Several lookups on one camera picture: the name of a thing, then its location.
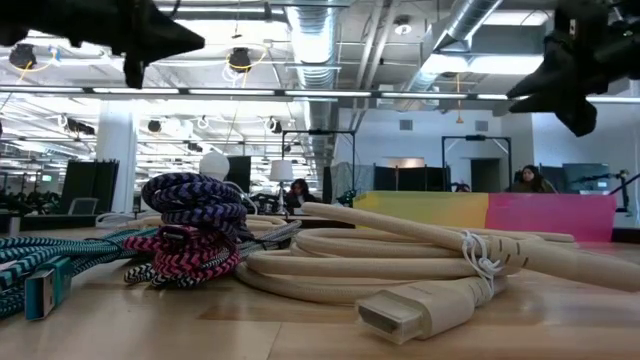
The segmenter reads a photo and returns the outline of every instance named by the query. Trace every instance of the doorway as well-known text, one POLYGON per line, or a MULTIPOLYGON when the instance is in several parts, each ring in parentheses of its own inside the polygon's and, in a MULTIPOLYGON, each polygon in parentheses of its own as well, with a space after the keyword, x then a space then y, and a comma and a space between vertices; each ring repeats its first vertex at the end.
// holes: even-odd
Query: doorway
POLYGON ((471 189, 482 193, 502 192, 500 159, 471 159, 471 189))

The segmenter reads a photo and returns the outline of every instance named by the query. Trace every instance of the black frame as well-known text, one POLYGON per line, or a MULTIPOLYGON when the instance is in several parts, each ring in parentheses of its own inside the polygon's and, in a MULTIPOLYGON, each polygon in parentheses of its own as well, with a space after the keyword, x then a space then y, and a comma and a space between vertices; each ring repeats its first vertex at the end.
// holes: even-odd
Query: black frame
POLYGON ((349 130, 282 130, 282 159, 284 159, 285 137, 287 134, 307 134, 315 136, 330 136, 338 134, 351 135, 351 190, 356 188, 356 132, 349 130))
POLYGON ((511 138, 504 136, 484 136, 484 135, 467 135, 467 136, 443 136, 442 137, 442 180, 445 189, 451 191, 451 182, 447 178, 447 154, 446 154, 446 142, 448 139, 458 139, 464 141, 486 141, 486 140, 504 140, 507 143, 507 156, 509 158, 509 190, 513 186, 513 164, 511 155, 511 138))

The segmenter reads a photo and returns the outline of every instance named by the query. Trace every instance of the ceiling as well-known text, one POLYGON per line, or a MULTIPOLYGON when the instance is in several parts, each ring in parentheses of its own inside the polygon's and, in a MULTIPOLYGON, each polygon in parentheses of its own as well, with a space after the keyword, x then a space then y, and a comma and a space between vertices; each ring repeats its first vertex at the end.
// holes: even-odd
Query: ceiling
MULTIPOLYGON (((183 0, 182 6, 189 6, 191 0, 183 0)), ((553 2, 505 0, 499 10, 485 25, 508 25, 513 27, 540 27, 548 20, 546 10, 553 8, 553 2)), ((382 52, 380 65, 375 71, 372 85, 401 86, 411 79, 423 64, 424 51, 421 50, 424 35, 429 24, 446 19, 451 1, 413 1, 400 3, 397 15, 408 15, 411 32, 398 35, 389 33, 382 52)), ((340 10, 336 29, 337 58, 336 69, 338 89, 353 89, 356 85, 358 69, 364 49, 364 41, 369 31, 377 31, 374 42, 380 46, 380 33, 387 20, 385 9, 380 26, 369 29, 373 1, 355 1, 350 7, 340 10)), ((291 30, 281 22, 235 21, 231 20, 178 20, 181 24, 206 39, 204 49, 172 58, 160 60, 148 67, 145 87, 185 87, 185 88, 296 88, 299 84, 296 60, 291 44, 291 30), (249 49, 253 67, 246 76, 230 71, 227 56, 233 48, 249 49)), ((122 58, 112 56, 110 49, 92 44, 72 48, 65 39, 32 31, 24 41, 35 45, 37 55, 36 71, 23 72, 8 61, 10 48, 0 48, 0 83, 4 85, 30 86, 78 86, 78 87, 124 87, 122 58), (51 48, 57 49, 59 61, 53 61, 51 48)), ((434 83, 444 92, 482 92, 504 94, 522 75, 478 74, 471 72, 439 76, 434 83)), ((65 130, 66 119, 73 119, 100 131, 100 99, 66 98, 61 96, 41 96, 31 94, 0 94, 5 104, 0 109, 3 137, 22 136, 28 138, 55 138, 55 142, 39 141, 4 142, 2 158, 25 159, 0 162, 3 171, 20 174, 25 169, 60 168, 70 157, 90 159, 95 156, 93 137, 70 133, 65 130), (80 137, 82 141, 74 142, 80 137)), ((200 143, 203 152, 220 151, 228 155, 256 156, 255 180, 266 183, 268 166, 263 157, 275 158, 280 155, 281 135, 269 130, 270 119, 279 121, 284 129, 306 130, 305 102, 268 101, 205 101, 188 99, 135 100, 136 112, 140 119, 138 145, 138 178, 142 183, 150 176, 166 171, 197 171, 197 162, 202 153, 187 149, 185 144, 161 143, 181 137, 199 141, 216 141, 216 145, 200 143), (149 121, 160 121, 164 130, 149 131, 149 121), (244 141, 247 145, 237 143, 244 141)), ((469 106, 490 110, 492 102, 474 102, 469 106)), ((440 110, 457 106, 457 101, 442 101, 440 110)), ((289 156, 298 160, 296 175, 310 181, 321 177, 322 164, 330 161, 331 140, 319 156, 310 149, 306 135, 298 136, 300 145, 292 146, 289 156)))

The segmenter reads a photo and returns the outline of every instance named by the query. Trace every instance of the woman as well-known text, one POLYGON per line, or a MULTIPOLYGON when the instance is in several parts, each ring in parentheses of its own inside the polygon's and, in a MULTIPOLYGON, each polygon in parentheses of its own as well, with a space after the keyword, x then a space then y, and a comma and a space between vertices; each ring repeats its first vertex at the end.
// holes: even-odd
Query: woman
POLYGON ((304 179, 297 179, 291 184, 291 191, 284 201, 290 214, 293 214, 293 209, 302 207, 306 202, 318 202, 315 196, 309 194, 309 185, 304 179))
POLYGON ((517 183, 511 187, 511 192, 516 193, 549 193, 556 191, 533 165, 527 165, 522 169, 522 175, 517 183))

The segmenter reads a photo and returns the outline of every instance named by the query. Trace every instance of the white globe lamp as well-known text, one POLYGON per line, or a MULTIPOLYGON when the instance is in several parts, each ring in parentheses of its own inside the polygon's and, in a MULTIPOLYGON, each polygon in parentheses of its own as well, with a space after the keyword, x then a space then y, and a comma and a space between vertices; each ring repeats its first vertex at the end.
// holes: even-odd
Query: white globe lamp
POLYGON ((217 151, 212 151, 200 160, 200 174, 224 181, 229 173, 229 159, 217 151))

